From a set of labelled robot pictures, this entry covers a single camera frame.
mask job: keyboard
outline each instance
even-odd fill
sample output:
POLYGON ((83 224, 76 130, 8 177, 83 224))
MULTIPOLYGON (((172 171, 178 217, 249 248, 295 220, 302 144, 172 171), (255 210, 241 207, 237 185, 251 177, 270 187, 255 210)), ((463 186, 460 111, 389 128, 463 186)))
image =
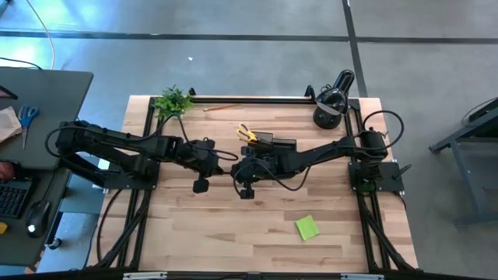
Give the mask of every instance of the keyboard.
POLYGON ((31 180, 0 180, 0 217, 19 219, 33 190, 31 180))

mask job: green sticky note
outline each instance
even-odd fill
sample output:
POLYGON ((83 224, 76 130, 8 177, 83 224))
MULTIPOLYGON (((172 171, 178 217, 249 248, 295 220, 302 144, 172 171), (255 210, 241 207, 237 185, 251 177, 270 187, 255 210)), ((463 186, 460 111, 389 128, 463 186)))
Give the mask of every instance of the green sticky note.
POLYGON ((311 215, 307 215, 301 220, 296 222, 297 229, 299 230, 299 234, 301 238, 306 241, 311 237, 317 236, 320 234, 318 231, 317 224, 314 222, 313 217, 311 215))

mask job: scissors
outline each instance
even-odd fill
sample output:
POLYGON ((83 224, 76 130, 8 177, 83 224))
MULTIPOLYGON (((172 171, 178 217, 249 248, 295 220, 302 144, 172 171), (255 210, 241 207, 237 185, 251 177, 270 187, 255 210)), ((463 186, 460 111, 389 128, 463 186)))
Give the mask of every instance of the scissors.
POLYGON ((26 138, 28 137, 28 128, 30 128, 31 121, 39 114, 40 109, 38 107, 29 107, 28 105, 23 105, 17 114, 17 118, 23 129, 23 149, 26 148, 26 138))
POLYGON ((240 140, 247 143, 264 143, 268 144, 267 141, 258 138, 254 132, 252 132, 245 124, 239 124, 239 129, 237 129, 237 135, 239 135, 240 140))

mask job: white wire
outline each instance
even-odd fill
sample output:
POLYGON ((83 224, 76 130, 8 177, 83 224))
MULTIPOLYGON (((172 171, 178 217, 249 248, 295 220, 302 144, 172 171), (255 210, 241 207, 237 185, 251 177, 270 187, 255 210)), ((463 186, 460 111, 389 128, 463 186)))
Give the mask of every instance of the white wire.
POLYGON ((28 2, 28 5, 31 7, 31 9, 33 10, 34 14, 37 16, 38 20, 40 20, 40 23, 41 25, 44 27, 45 29, 45 33, 47 34, 47 37, 48 37, 48 40, 50 40, 50 46, 52 48, 52 66, 51 66, 51 69, 54 70, 54 66, 55 66, 55 48, 54 48, 54 42, 52 42, 52 37, 50 36, 50 32, 48 32, 48 29, 47 27, 45 26, 45 23, 43 20, 41 20, 40 16, 38 15, 37 13, 37 10, 34 9, 33 5, 31 5, 31 2, 30 0, 26 0, 26 2, 28 2))

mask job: paper bag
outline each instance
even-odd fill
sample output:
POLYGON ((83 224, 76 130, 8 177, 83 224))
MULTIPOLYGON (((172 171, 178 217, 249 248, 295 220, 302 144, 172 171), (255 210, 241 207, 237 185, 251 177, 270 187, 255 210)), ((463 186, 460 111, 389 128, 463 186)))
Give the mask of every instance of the paper bag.
POLYGON ((0 142, 21 133, 22 130, 14 108, 0 110, 0 142))

